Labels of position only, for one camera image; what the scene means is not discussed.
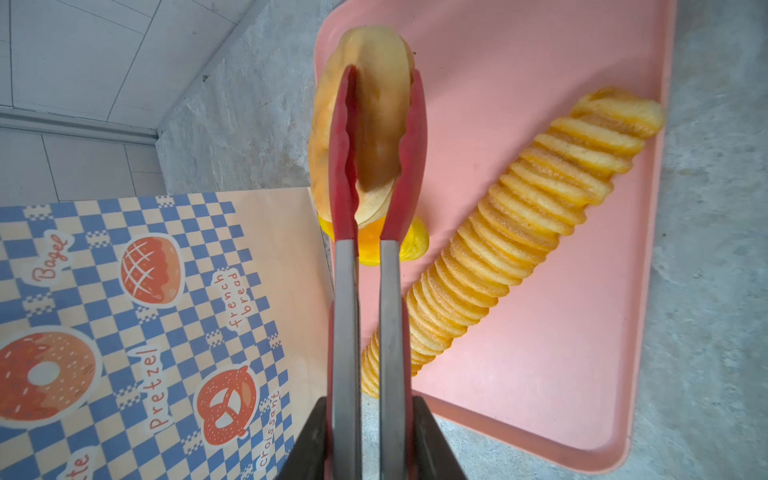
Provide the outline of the ring doughnut bread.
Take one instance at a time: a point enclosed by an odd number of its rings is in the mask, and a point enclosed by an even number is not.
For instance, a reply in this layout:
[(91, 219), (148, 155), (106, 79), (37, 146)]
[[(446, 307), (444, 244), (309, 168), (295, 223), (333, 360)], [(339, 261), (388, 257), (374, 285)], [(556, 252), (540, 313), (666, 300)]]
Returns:
[(406, 131), (414, 58), (405, 40), (387, 26), (346, 31), (317, 81), (308, 144), (311, 193), (318, 215), (331, 220), (328, 153), (330, 129), (342, 73), (357, 70), (356, 152), (359, 226), (386, 214), (401, 168), (398, 148)]

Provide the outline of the red tongs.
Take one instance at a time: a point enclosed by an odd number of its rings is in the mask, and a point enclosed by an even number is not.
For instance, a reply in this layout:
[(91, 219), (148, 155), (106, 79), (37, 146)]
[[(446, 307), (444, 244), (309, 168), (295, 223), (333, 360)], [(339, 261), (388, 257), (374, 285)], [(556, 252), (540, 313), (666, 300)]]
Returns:
[(367, 227), (355, 219), (359, 205), (356, 152), (357, 70), (342, 73), (329, 143), (329, 198), (334, 240), (335, 299), (330, 311), (326, 476), (362, 476), (361, 347), (358, 274), (360, 263), (379, 256), (378, 392), (380, 476), (414, 479), (413, 395), (409, 318), (401, 289), (401, 248), (411, 227), (423, 182), (428, 127), (423, 83), (413, 72), (406, 131), (385, 216)]

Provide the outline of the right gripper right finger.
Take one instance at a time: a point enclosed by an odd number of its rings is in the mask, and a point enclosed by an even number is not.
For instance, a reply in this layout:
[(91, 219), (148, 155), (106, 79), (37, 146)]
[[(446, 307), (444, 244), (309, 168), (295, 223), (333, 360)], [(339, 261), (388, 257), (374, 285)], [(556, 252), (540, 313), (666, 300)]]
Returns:
[(413, 397), (413, 447), (416, 479), (467, 479), (434, 415), (420, 396)]

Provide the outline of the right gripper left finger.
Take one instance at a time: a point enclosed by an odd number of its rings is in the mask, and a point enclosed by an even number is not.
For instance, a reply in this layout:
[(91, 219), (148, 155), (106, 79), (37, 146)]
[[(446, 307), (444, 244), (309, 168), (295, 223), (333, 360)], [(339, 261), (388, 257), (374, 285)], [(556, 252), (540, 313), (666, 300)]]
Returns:
[(324, 480), (328, 441), (327, 398), (315, 403), (277, 480)]

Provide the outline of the checkered paper bag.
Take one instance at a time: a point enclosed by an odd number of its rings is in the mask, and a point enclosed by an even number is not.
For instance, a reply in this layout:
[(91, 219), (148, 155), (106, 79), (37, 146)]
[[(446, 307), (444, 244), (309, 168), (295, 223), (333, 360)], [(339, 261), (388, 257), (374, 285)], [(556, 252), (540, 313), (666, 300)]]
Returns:
[(305, 188), (1, 211), (5, 479), (274, 479), (326, 392)]

